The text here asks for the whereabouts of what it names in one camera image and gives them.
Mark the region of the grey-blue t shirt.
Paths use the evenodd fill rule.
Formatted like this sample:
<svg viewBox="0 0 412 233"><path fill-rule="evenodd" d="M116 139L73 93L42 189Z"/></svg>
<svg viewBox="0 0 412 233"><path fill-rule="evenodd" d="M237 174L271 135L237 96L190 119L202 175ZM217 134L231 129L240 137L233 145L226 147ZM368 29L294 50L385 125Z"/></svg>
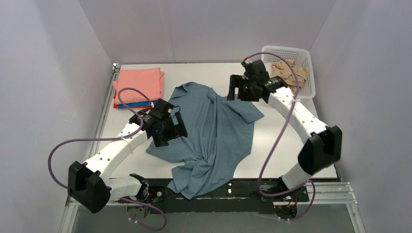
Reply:
<svg viewBox="0 0 412 233"><path fill-rule="evenodd" d="M227 100L195 82L176 87L169 102L181 108L188 136L166 147L151 144L147 153L175 164L168 188L190 200L233 178L251 153L255 122L264 115L251 102Z"/></svg>

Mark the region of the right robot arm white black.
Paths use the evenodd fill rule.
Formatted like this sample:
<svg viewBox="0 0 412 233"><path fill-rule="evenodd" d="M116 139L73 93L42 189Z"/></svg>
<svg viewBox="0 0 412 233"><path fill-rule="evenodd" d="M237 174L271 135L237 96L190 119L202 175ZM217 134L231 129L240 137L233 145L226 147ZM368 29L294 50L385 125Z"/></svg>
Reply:
<svg viewBox="0 0 412 233"><path fill-rule="evenodd" d="M266 191L258 190L262 197L275 198L290 195L305 185L310 178L333 165L341 158L342 130L330 127L315 117L280 78L269 76L261 60L245 58L241 65L243 75L231 75L227 100L264 100L285 118L286 122L274 145L277 146L287 126L292 126L303 142L297 163Z"/></svg>

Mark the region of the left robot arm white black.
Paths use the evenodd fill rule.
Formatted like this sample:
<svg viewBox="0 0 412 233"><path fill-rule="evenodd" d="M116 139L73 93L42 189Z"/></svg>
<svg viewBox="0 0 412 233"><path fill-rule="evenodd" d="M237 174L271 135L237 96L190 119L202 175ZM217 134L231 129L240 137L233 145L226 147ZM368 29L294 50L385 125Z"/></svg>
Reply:
<svg viewBox="0 0 412 233"><path fill-rule="evenodd" d="M137 174L113 178L121 162L137 147L152 139L156 147L168 146L169 141L187 137L188 132L178 106L159 99L150 108L136 112L121 132L110 139L103 149L83 163L69 167L68 194L92 213L102 210L110 201L132 197L146 201L149 182Z"/></svg>

